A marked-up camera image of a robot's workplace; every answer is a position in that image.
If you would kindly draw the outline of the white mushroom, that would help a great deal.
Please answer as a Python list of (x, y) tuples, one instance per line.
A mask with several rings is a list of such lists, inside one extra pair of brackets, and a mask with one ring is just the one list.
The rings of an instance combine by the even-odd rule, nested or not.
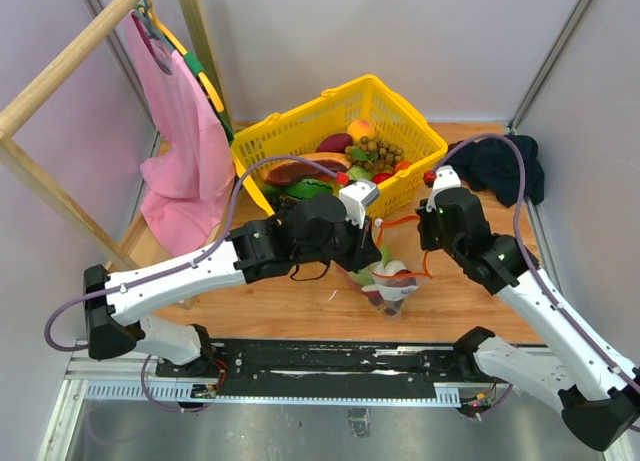
[(385, 282), (389, 278), (402, 278), (406, 274), (410, 274), (411, 271), (407, 269), (406, 265), (398, 260), (391, 260), (387, 263), (378, 262), (369, 267), (372, 276), (375, 279), (379, 279), (381, 282)]

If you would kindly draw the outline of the clear zip top bag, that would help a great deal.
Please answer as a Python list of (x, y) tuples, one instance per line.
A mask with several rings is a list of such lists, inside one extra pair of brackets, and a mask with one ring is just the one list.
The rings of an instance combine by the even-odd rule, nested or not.
[(372, 236), (381, 259), (355, 272), (338, 269), (348, 286), (386, 318), (397, 318), (407, 299), (433, 279), (427, 252), (419, 238), (411, 237), (418, 221), (417, 215), (376, 219)]

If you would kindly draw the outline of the red chili pepper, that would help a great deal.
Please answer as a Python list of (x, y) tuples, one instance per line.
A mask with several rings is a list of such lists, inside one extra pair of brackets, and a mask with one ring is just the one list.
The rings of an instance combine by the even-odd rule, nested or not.
[(418, 283), (415, 277), (389, 278), (385, 280), (385, 287), (399, 293), (412, 293), (418, 289)]

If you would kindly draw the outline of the orange fruit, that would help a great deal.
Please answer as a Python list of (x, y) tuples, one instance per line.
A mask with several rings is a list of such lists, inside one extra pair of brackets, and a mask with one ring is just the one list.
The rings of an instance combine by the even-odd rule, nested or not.
[(410, 161), (402, 160), (394, 166), (394, 172), (399, 173), (401, 171), (409, 169), (411, 166), (412, 166), (412, 163)]

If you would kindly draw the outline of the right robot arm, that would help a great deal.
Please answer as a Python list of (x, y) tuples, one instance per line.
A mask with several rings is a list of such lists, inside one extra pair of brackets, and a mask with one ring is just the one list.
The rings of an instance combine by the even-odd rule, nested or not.
[(565, 300), (537, 259), (511, 235), (490, 230), (479, 198), (434, 183), (417, 209), (425, 251), (443, 250), (475, 283), (516, 311), (557, 360), (549, 362), (476, 327), (455, 344), (455, 373), (506, 381), (557, 411), (571, 433), (604, 452), (639, 418), (639, 369)]

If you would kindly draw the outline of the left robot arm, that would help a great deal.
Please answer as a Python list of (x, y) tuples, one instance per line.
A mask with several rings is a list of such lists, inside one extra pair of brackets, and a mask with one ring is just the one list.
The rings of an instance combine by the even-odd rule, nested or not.
[(337, 197), (316, 195), (187, 255), (127, 272), (86, 270), (85, 289), (96, 295), (84, 303), (88, 353), (94, 360), (145, 353), (200, 377), (214, 364), (206, 329), (158, 318), (156, 310), (208, 291), (286, 276), (307, 263), (335, 263), (355, 272), (381, 258), (369, 217), (353, 221)]

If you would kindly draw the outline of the watermelon slice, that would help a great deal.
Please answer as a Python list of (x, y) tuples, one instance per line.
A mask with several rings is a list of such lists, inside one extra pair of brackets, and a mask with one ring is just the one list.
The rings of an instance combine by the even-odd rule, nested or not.
[(333, 194), (333, 187), (325, 181), (307, 178), (286, 186), (283, 193), (295, 200), (306, 200), (322, 193)]

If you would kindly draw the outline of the green cabbage front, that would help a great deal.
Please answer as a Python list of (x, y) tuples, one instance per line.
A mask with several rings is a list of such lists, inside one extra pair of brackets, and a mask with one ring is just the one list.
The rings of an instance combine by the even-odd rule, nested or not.
[(354, 180), (354, 181), (358, 181), (358, 180), (368, 180), (368, 181), (370, 181), (374, 176), (374, 174), (370, 170), (368, 170), (368, 169), (366, 169), (366, 168), (364, 168), (362, 166), (352, 166), (347, 171), (347, 174), (348, 174), (349, 178), (351, 180)]

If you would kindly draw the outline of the red tomato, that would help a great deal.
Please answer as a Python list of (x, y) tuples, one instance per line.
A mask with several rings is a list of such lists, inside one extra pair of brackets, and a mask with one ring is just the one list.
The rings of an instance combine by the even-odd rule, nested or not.
[(371, 181), (374, 182), (376, 185), (379, 185), (379, 184), (383, 183), (384, 181), (389, 180), (392, 177), (393, 177), (392, 173), (380, 172), (380, 173), (375, 174), (372, 177)]

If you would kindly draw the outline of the purple sweet potato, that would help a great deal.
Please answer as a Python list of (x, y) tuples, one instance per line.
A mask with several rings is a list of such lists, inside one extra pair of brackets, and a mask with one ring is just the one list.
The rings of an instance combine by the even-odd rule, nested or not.
[(316, 152), (345, 153), (346, 148), (352, 143), (353, 140), (348, 133), (336, 133), (326, 137), (316, 148)]

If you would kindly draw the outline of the peach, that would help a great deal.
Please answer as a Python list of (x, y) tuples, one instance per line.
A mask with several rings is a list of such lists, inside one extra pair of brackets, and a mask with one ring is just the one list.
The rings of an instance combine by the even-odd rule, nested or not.
[(356, 119), (347, 127), (347, 133), (354, 142), (360, 141), (363, 137), (372, 139), (376, 135), (375, 126), (366, 119)]

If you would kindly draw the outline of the yellow clothes hanger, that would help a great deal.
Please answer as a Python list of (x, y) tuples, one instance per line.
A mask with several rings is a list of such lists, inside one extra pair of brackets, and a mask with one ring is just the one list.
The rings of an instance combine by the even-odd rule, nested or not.
[[(157, 56), (157, 54), (156, 54), (156, 52), (155, 52), (155, 50), (153, 48), (152, 41), (156, 41), (156, 40), (151, 40), (151, 39), (149, 39), (147, 37), (146, 31), (144, 29), (144, 26), (134, 16), (134, 10), (131, 13), (131, 16), (134, 19), (134, 23), (136, 24), (137, 28), (141, 32), (143, 43), (146, 46), (146, 48), (149, 51), (149, 53), (151, 54), (151, 57), (152, 57), (153, 61), (156, 63), (156, 65), (160, 68), (160, 70), (164, 74), (171, 75), (172, 74), (171, 69), (168, 67), (167, 64), (165, 64), (163, 61), (160, 60), (160, 58)], [(203, 65), (200, 63), (200, 61), (198, 60), (198, 58), (196, 57), (196, 55), (193, 52), (188, 51), (186, 48), (185, 48), (185, 50), (186, 50), (186, 53), (184, 55), (181, 55), (181, 57), (183, 58), (187, 68), (191, 71), (192, 75), (199, 82), (200, 86), (204, 90), (204, 93), (205, 93), (207, 99), (212, 104), (212, 106), (214, 107), (215, 111), (217, 113), (219, 113), (219, 114), (223, 113), (225, 111), (225, 108), (224, 108), (224, 104), (223, 104), (223, 101), (222, 101), (222, 97), (218, 94), (216, 88), (214, 87), (213, 83), (211, 82), (211, 80), (209, 79), (208, 75), (206, 74)]]

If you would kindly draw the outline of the grey clothes hanger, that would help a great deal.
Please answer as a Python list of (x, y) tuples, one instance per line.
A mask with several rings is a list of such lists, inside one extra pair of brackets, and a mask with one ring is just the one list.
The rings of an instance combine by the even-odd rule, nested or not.
[(153, 0), (140, 0), (134, 8), (134, 16), (144, 26), (149, 39), (159, 41), (169, 52), (177, 51), (180, 55), (186, 53), (182, 44), (157, 17)]

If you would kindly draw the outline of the wooden clothes rack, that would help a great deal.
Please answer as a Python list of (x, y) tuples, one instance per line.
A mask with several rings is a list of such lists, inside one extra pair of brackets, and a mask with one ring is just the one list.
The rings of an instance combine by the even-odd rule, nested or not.
[[(92, 20), (84, 0), (1, 0), (1, 100), (10, 102)], [(103, 228), (119, 237), (150, 153), (150, 117), (101, 43), (16, 133), (22, 147)], [(13, 173), (1, 173), (1, 311), (45, 317), (74, 297), (101, 258)]]

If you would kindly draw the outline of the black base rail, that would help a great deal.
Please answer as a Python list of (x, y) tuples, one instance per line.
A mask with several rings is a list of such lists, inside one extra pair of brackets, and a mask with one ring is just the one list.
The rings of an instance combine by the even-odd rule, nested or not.
[(220, 338), (213, 348), (214, 361), (197, 375), (168, 360), (155, 374), (204, 380), (223, 369), (225, 396), (330, 400), (427, 398), (437, 383), (493, 381), (443, 343)]

